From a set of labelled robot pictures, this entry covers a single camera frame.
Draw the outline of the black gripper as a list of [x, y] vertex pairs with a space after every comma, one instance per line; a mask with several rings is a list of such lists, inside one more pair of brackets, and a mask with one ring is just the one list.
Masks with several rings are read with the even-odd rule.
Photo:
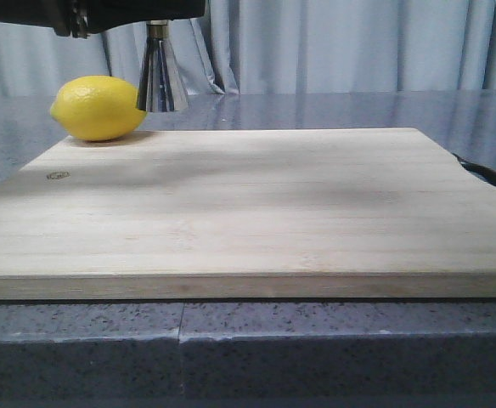
[[60, 37], [88, 37], [118, 26], [204, 15], [203, 0], [0, 0], [0, 23], [40, 26]]

